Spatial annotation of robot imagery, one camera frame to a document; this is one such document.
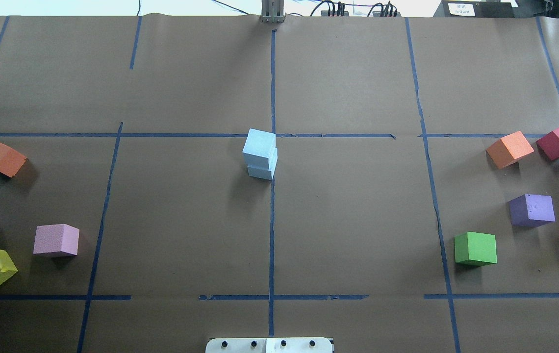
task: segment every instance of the orange cube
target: orange cube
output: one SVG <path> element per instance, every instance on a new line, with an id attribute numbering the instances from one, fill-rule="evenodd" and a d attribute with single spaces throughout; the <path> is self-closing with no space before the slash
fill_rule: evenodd
<path id="1" fill-rule="evenodd" d="M 15 149 L 0 143 L 0 173 L 13 177 L 26 162 L 26 157 Z"/>
<path id="2" fill-rule="evenodd" d="M 518 131 L 495 141 L 486 152 L 493 159 L 497 169 L 502 169 L 528 156 L 534 149 L 524 134 Z"/>

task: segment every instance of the green cube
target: green cube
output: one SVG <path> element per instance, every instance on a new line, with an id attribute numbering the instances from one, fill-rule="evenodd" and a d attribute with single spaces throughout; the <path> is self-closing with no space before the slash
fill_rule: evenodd
<path id="1" fill-rule="evenodd" d="M 485 266 L 497 264 L 495 235 L 467 232 L 454 237 L 454 252 L 457 264 Z"/>

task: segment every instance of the light blue cube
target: light blue cube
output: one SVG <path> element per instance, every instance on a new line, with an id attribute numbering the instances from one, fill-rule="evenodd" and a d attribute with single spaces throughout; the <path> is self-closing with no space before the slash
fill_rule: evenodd
<path id="1" fill-rule="evenodd" d="M 247 141 L 242 149 L 242 156 L 249 167 L 271 169 L 271 158 L 275 154 L 275 134 L 261 130 L 249 129 Z"/>
<path id="2" fill-rule="evenodd" d="M 275 175 L 275 166 L 278 162 L 278 149 L 273 149 L 273 154 L 269 159 L 270 167 L 269 168 L 258 168 L 253 167 L 251 165 L 247 166 L 247 171 L 249 172 L 250 177 L 260 178 L 260 179 L 267 179 L 272 180 L 273 175 Z"/>

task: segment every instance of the metal stand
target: metal stand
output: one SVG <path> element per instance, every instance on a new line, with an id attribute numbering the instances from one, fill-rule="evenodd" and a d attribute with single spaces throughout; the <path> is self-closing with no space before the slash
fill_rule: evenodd
<path id="1" fill-rule="evenodd" d="M 262 0 L 262 22 L 281 23 L 285 18 L 284 0 Z"/>
<path id="2" fill-rule="evenodd" d="M 212 339 L 205 353 L 334 353 L 333 342 L 324 337 Z"/>

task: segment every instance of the purple cube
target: purple cube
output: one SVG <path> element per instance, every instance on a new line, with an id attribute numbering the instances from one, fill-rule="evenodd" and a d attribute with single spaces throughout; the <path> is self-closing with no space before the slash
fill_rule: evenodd
<path id="1" fill-rule="evenodd" d="M 538 227 L 555 221 L 551 196 L 524 194 L 508 205 L 513 226 Z"/>
<path id="2" fill-rule="evenodd" d="M 46 257 L 72 256 L 77 254 L 79 230 L 67 224 L 37 226 L 33 254 Z"/>

